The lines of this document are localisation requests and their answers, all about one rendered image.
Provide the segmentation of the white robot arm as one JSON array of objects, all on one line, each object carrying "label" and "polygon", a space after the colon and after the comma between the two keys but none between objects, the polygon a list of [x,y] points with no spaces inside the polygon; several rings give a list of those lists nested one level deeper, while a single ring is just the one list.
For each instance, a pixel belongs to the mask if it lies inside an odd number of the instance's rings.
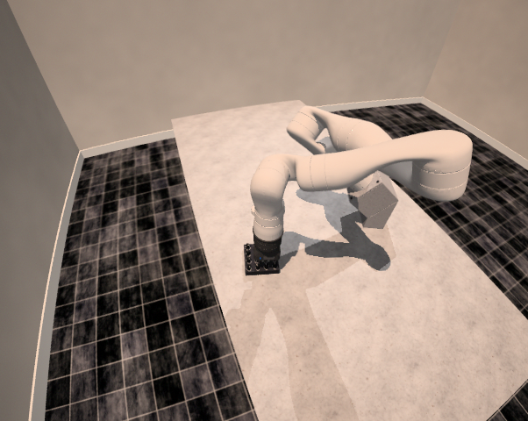
[{"label": "white robot arm", "polygon": [[[325,128],[329,135],[316,142]],[[371,122],[304,106],[287,133],[313,155],[277,153],[261,161],[250,193],[254,218],[265,227],[283,221],[283,194],[290,181],[306,192],[349,187],[360,191],[380,171],[420,196],[440,202],[460,198],[467,186],[473,143],[462,132],[437,130],[392,139]]]}]

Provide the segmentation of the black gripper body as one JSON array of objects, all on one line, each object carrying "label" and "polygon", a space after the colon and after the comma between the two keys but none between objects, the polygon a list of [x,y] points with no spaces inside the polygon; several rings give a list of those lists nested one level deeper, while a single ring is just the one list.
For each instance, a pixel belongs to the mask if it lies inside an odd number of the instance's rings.
[{"label": "black gripper body", "polygon": [[275,227],[265,227],[259,225],[254,219],[253,258],[255,260],[279,260],[281,255],[279,246],[282,243],[283,232],[283,221]]}]

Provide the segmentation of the black knob box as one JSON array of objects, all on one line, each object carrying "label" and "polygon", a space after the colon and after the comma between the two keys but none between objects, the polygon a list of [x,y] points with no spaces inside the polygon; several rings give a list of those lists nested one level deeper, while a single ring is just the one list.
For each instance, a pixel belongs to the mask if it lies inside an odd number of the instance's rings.
[{"label": "black knob box", "polygon": [[253,259],[253,244],[247,243],[244,245],[244,255],[246,275],[279,274],[280,269],[278,260],[261,261]]}]

